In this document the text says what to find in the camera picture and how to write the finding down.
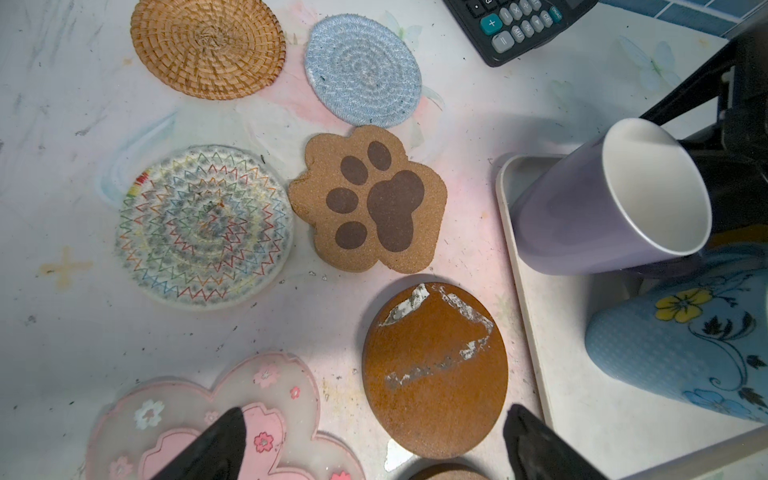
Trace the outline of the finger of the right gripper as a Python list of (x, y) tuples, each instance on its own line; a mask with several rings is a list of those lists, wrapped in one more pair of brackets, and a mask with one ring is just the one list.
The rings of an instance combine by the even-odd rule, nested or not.
[(719, 121), (734, 105), (737, 47), (729, 42), (641, 118), (659, 126), (716, 99)]

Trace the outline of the tan rattan round coaster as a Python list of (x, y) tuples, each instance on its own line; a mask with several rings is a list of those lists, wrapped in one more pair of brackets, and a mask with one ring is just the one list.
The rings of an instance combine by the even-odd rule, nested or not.
[(272, 85), (286, 58), (281, 25), (262, 1), (140, 1), (130, 34), (155, 77), (207, 100), (234, 100)]

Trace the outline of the amber glossy round coaster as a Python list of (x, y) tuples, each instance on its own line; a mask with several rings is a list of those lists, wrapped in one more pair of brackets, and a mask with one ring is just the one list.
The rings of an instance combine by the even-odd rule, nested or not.
[(370, 408), (390, 437), (423, 458), (477, 446), (501, 415), (507, 354), (488, 309), (458, 286), (425, 282), (374, 316), (362, 353)]

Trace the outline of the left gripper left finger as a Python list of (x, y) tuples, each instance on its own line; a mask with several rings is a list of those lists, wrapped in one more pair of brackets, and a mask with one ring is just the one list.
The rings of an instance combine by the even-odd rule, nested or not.
[(243, 410), (226, 411), (152, 480), (236, 480), (246, 447)]

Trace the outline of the pale woven round coaster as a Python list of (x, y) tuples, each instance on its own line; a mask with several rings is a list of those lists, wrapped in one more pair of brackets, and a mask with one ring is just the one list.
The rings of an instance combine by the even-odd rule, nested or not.
[(115, 250), (150, 298), (192, 311), (223, 309), (280, 274), (294, 219), (268, 153), (192, 146), (134, 180), (119, 212)]

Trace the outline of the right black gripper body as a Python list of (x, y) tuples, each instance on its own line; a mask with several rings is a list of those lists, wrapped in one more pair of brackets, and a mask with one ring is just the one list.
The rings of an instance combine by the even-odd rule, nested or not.
[(732, 156), (767, 155), (767, 24), (756, 23), (727, 45), (727, 102), (721, 141)]

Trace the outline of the blue woven round coaster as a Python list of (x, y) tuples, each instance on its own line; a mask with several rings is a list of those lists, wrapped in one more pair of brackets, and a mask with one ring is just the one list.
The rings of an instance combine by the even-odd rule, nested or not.
[(319, 101), (353, 125), (397, 126), (421, 98), (418, 63), (406, 44), (384, 25), (340, 14), (316, 23), (304, 68)]

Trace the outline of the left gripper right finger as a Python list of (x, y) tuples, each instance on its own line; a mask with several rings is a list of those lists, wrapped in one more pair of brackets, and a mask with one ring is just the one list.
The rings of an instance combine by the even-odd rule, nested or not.
[(521, 404), (513, 404), (509, 409), (503, 437), (517, 480), (606, 479)]

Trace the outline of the lilac mug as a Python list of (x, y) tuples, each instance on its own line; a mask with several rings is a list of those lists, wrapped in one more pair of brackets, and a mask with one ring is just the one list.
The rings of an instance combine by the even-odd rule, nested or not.
[(615, 123), (558, 160), (511, 207), (520, 258), (549, 275), (603, 273), (689, 256), (713, 215), (691, 156), (662, 127)]

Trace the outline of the brown paw print coaster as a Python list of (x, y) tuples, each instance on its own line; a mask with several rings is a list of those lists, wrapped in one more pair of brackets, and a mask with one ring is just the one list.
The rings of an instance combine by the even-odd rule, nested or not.
[(318, 134), (306, 144), (305, 164), (288, 196), (313, 228), (323, 261), (348, 272), (381, 262), (413, 274), (430, 265), (447, 187), (430, 167), (411, 161), (395, 135), (376, 126)]

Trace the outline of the beige rectangular tray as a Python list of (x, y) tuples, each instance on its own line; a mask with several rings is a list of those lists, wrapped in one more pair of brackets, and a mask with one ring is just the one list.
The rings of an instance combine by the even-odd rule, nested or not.
[(545, 423), (612, 479), (766, 478), (766, 426), (637, 389), (590, 360), (590, 316), (635, 296), (636, 276), (549, 276), (519, 258), (509, 208), (558, 159), (507, 154), (495, 179)]

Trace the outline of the pink flower coaster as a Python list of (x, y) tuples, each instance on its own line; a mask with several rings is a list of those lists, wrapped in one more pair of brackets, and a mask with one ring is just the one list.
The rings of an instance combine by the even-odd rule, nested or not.
[(243, 411), (242, 479), (362, 479), (341, 441), (318, 430), (320, 395), (309, 367), (284, 353), (256, 355), (213, 388), (155, 381), (121, 398), (94, 428), (88, 479), (150, 479), (226, 411)]

